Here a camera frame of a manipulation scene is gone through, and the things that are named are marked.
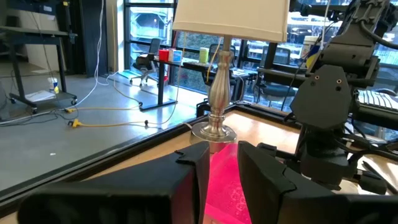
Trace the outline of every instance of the pink cloth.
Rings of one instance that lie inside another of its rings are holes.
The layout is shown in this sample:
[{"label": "pink cloth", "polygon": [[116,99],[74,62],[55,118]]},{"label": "pink cloth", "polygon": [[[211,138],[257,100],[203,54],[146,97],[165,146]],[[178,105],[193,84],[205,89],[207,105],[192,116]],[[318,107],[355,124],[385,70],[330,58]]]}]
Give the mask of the pink cloth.
[{"label": "pink cloth", "polygon": [[221,223],[250,224],[237,153],[238,145],[230,144],[211,158],[205,213]]}]

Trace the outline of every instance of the red cup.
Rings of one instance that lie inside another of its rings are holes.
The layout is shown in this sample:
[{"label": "red cup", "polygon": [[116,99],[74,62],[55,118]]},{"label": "red cup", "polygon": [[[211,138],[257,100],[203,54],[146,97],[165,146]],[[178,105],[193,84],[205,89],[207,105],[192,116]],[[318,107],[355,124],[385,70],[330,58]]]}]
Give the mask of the red cup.
[{"label": "red cup", "polygon": [[159,50],[159,60],[169,61],[169,50]]}]

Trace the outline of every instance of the white lampshade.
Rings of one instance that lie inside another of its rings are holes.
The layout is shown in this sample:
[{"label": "white lampshade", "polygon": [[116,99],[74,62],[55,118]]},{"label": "white lampshade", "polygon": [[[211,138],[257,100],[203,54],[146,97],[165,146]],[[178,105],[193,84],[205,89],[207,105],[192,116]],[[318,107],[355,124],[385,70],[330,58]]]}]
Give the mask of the white lampshade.
[{"label": "white lampshade", "polygon": [[286,42],[289,0],[179,0],[174,30]]}]

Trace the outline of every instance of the gray floor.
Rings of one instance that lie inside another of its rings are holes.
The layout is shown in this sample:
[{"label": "gray floor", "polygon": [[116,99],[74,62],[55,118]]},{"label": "gray floor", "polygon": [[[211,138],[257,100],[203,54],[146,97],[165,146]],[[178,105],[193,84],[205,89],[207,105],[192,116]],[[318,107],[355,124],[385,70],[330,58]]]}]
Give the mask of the gray floor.
[{"label": "gray floor", "polygon": [[[21,64],[21,66],[29,67],[30,65]],[[49,75],[24,77],[23,82],[26,93],[47,89],[48,77]],[[115,77],[118,81],[116,85],[123,93],[137,98],[144,102],[144,104],[157,103],[157,87],[154,82],[149,82],[148,86],[140,90],[138,87],[139,80],[136,80],[133,86],[131,86],[128,79],[117,75]],[[9,93],[12,86],[11,78],[0,77],[0,81],[5,91]],[[100,77],[99,81],[105,83],[104,78]],[[113,81],[109,80],[109,83],[110,86],[98,85],[97,89],[78,107],[128,108],[137,104],[135,101],[120,95],[113,88]],[[88,94],[94,84],[94,78],[85,78],[83,75],[67,77],[68,91],[76,94],[79,100]],[[167,86],[165,100],[169,98],[175,99],[176,89],[174,86]],[[73,129],[66,125],[66,121],[59,118],[46,123],[30,124],[27,126],[0,127],[0,190],[20,184],[23,181],[60,168],[96,152],[101,152],[122,142],[138,141],[158,131],[180,124],[187,119],[194,118],[195,105],[205,97],[205,95],[180,89],[179,103],[172,119],[163,125],[151,125],[150,128],[145,128],[143,121],[146,119],[150,122],[158,123],[165,121],[173,111],[174,105],[146,111],[145,113],[141,113],[139,110],[81,110],[78,112],[78,119],[85,124],[114,124],[128,121],[142,121],[142,123],[137,125],[113,128],[80,127]],[[51,110],[56,106],[58,105],[42,105],[39,107],[39,113]],[[70,100],[62,101],[59,106],[70,106]],[[15,105],[8,103],[5,110],[11,117],[19,114],[28,115],[26,113],[26,105],[20,102],[17,102]],[[73,118],[76,115],[77,113],[66,114],[65,116]],[[41,116],[33,119],[31,122],[46,121],[52,118],[54,116]]]}]

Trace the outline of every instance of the keyboard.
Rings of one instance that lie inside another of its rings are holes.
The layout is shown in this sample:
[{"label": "keyboard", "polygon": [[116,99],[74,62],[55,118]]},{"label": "keyboard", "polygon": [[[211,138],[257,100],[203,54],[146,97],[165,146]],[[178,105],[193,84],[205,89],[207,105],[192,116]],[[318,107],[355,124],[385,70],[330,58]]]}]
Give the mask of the keyboard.
[{"label": "keyboard", "polygon": [[356,118],[390,129],[398,129],[398,98],[369,90],[359,90]]},{"label": "keyboard", "polygon": [[200,63],[200,62],[184,62],[183,65],[187,68],[191,68],[193,70],[208,70],[210,67],[210,64],[208,63]]}]

